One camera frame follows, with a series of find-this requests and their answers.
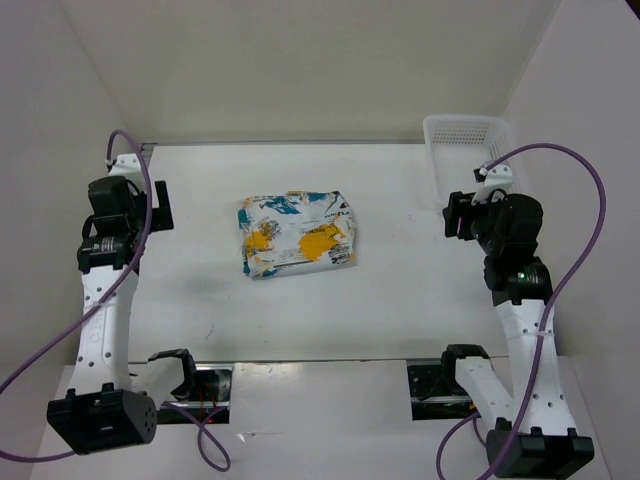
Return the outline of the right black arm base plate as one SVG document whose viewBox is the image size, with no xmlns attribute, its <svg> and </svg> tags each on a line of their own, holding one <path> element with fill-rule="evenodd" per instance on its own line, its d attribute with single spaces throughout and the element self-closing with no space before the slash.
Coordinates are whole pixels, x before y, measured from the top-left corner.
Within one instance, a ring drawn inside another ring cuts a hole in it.
<svg viewBox="0 0 640 480">
<path fill-rule="evenodd" d="M 439 360 L 407 360 L 406 371 L 413 421 L 463 419 L 475 411 L 466 392 L 447 382 Z"/>
</svg>

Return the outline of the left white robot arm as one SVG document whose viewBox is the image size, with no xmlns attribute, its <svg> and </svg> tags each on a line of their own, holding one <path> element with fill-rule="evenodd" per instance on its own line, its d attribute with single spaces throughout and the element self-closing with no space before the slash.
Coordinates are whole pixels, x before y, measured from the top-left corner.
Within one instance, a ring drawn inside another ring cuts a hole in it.
<svg viewBox="0 0 640 480">
<path fill-rule="evenodd" d="M 93 209 L 77 252 L 84 308 L 97 311 L 81 327 L 75 368 L 62 399 L 47 406 L 47 421 L 77 455 L 148 444 L 165 400 L 191 398 L 200 385 L 186 349 L 153 354 L 139 374 L 129 370 L 129 330 L 139 268 L 132 260 L 144 223 L 153 232 L 174 227 L 167 186 L 155 184 L 158 206 L 124 176 L 88 187 Z"/>
</svg>

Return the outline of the patterned white teal yellow shorts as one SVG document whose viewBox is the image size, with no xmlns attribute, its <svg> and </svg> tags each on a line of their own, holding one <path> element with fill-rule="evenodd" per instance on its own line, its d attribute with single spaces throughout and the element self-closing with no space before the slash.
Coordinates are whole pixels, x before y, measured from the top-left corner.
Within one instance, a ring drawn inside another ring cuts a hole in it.
<svg viewBox="0 0 640 480">
<path fill-rule="evenodd" d="M 243 273 L 301 275 L 355 263 L 356 222 L 339 191 L 251 196 L 237 211 Z"/>
</svg>

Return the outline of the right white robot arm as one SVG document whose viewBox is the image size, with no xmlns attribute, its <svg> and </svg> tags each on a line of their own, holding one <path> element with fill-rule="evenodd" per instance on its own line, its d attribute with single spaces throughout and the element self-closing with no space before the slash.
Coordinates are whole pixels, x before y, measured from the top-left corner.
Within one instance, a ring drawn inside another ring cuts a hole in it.
<svg viewBox="0 0 640 480">
<path fill-rule="evenodd" d="M 491 474 L 503 479 L 567 479 L 593 460 L 593 440 L 579 433 L 561 382 L 554 341 L 550 273 L 537 256 L 541 204 L 526 195 L 492 192 L 485 200 L 454 192 L 443 210 L 444 234 L 476 241 L 484 280 L 503 329 L 512 387 L 497 378 L 488 353 L 450 344 L 440 385 L 464 392 L 487 428 Z"/>
</svg>

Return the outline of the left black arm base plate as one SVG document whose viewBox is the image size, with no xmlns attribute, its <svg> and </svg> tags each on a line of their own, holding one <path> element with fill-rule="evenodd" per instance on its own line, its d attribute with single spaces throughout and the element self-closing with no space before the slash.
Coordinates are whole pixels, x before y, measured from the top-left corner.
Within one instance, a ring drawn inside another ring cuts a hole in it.
<svg viewBox="0 0 640 480">
<path fill-rule="evenodd" d="M 186 410 L 200 422 L 228 424 L 233 371 L 230 363 L 197 362 L 190 390 L 178 396 L 170 394 L 165 401 Z"/>
</svg>

